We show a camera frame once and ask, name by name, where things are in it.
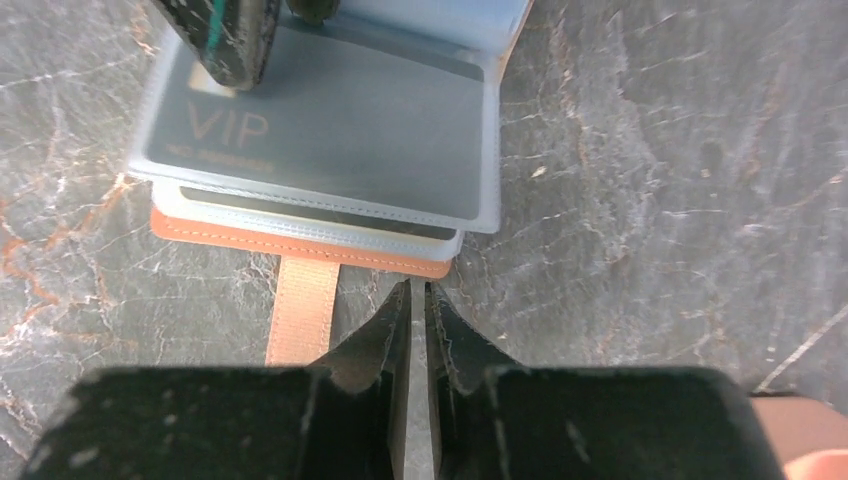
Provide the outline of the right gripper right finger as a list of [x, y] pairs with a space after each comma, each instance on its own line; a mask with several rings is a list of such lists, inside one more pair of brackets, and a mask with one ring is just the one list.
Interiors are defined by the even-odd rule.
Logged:
[[439, 479], [780, 479], [745, 392], [702, 367], [531, 367], [425, 286]]

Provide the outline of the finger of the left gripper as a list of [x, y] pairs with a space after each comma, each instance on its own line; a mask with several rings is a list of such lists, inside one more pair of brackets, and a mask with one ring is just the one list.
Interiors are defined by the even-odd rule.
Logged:
[[334, 17], [340, 7], [340, 0], [286, 0], [289, 11], [313, 26], [321, 26]]
[[247, 91], [262, 80], [280, 0], [153, 0], [218, 84]]

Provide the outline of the tan leather card holder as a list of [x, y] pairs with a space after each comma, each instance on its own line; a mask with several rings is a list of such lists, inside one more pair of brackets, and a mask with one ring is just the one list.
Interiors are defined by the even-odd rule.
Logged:
[[343, 265], [440, 279], [501, 224], [528, 1], [159, 1], [128, 154], [166, 239], [282, 259], [269, 364], [329, 346]]

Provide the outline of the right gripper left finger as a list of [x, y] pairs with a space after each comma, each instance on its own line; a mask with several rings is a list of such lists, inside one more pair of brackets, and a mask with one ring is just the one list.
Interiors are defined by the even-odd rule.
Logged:
[[399, 479], [412, 286], [317, 360], [116, 367], [65, 395], [24, 479]]

